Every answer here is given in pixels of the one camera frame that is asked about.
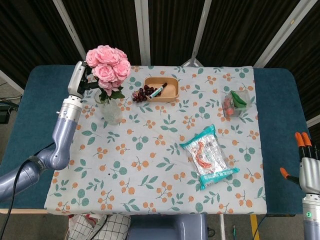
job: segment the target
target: plastic packaging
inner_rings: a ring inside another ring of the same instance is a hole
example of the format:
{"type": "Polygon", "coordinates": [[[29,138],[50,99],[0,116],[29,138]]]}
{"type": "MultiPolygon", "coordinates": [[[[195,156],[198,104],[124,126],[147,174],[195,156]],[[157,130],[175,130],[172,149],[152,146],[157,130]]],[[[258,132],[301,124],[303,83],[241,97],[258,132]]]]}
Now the plastic packaging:
{"type": "Polygon", "coordinates": [[[238,168],[230,168],[225,162],[225,155],[219,146],[214,125],[207,127],[180,146],[189,151],[200,176],[201,189],[215,184],[227,176],[239,172],[238,168]]]}
{"type": "Polygon", "coordinates": [[[240,98],[238,106],[241,106],[242,101],[246,103],[246,105],[243,105],[242,107],[236,107],[233,95],[230,91],[230,93],[228,93],[224,99],[222,99],[222,108],[225,117],[240,117],[252,106],[248,90],[234,91],[234,93],[240,98]]]}

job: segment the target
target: clear plastic box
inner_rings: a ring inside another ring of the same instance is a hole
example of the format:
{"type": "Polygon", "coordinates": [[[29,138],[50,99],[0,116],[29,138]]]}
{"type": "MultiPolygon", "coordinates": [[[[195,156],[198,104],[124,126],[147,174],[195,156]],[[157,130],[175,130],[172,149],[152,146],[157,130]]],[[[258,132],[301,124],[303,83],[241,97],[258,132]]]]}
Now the clear plastic box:
{"type": "Polygon", "coordinates": [[[235,93],[245,101],[246,107],[235,107],[231,92],[229,92],[222,100],[222,108],[225,117],[240,117],[252,106],[248,90],[237,90],[235,93]]]}

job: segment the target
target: tan container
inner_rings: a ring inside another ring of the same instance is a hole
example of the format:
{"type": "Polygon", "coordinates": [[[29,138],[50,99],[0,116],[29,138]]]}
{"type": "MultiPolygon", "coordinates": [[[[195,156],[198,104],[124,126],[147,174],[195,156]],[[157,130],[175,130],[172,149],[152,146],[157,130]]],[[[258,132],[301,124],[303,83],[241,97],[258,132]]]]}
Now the tan container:
{"type": "Polygon", "coordinates": [[[168,85],[162,90],[161,96],[156,96],[150,99],[148,96],[146,99],[149,102],[173,102],[179,96],[179,82],[173,77],[157,76],[148,77],[144,80],[144,85],[148,85],[150,88],[159,89],[163,84],[168,85]]]}

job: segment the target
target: red grapes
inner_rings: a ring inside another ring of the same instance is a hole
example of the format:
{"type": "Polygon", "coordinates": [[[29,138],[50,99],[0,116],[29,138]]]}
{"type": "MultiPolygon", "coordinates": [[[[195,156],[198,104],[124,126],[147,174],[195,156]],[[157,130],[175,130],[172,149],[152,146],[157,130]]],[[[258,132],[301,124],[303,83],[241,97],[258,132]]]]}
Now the red grapes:
{"type": "Polygon", "coordinates": [[[140,88],[139,91],[135,91],[132,94],[132,100],[134,102],[143,102],[147,100],[147,96],[150,96],[154,91],[158,90],[158,88],[149,87],[148,85],[144,85],[144,87],[140,88]]]}

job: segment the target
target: table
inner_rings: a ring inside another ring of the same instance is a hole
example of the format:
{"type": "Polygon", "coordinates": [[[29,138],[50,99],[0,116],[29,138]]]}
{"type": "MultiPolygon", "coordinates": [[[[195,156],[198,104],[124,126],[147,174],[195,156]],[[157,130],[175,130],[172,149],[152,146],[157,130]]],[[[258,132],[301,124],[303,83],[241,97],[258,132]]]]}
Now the table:
{"type": "MultiPolygon", "coordinates": [[[[49,65],[39,66],[32,71],[1,164],[0,174],[12,170],[22,163],[31,154],[30,152],[36,152],[52,141],[51,134],[57,117],[55,111],[60,109],[62,100],[68,95],[67,85],[73,69],[74,66],[49,65]]],[[[286,166],[289,172],[297,175],[299,157],[295,140],[291,136],[295,131],[307,130],[294,78],[285,69],[254,69],[254,78],[260,116],[267,212],[301,213],[303,193],[297,186],[288,184],[280,174],[277,174],[279,167],[286,166]],[[273,118],[269,117],[270,111],[274,113],[273,118]],[[272,126],[274,131],[270,131],[268,126],[272,126]]],[[[46,171],[38,184],[19,194],[14,207],[42,209],[52,174],[52,171],[46,171]]],[[[1,207],[7,208],[8,203],[2,203],[1,207]]]]}
{"type": "Polygon", "coordinates": [[[123,116],[116,126],[102,119],[96,91],[83,98],[69,166],[54,173],[45,203],[49,213],[267,212],[252,67],[139,67],[123,84],[123,116]],[[179,98],[132,101],[145,78],[161,75],[178,79],[179,98]],[[241,118],[223,115],[222,99],[230,90],[249,92],[252,107],[241,118]],[[212,124],[226,161],[240,172],[200,190],[195,167],[179,144],[212,124]]]}

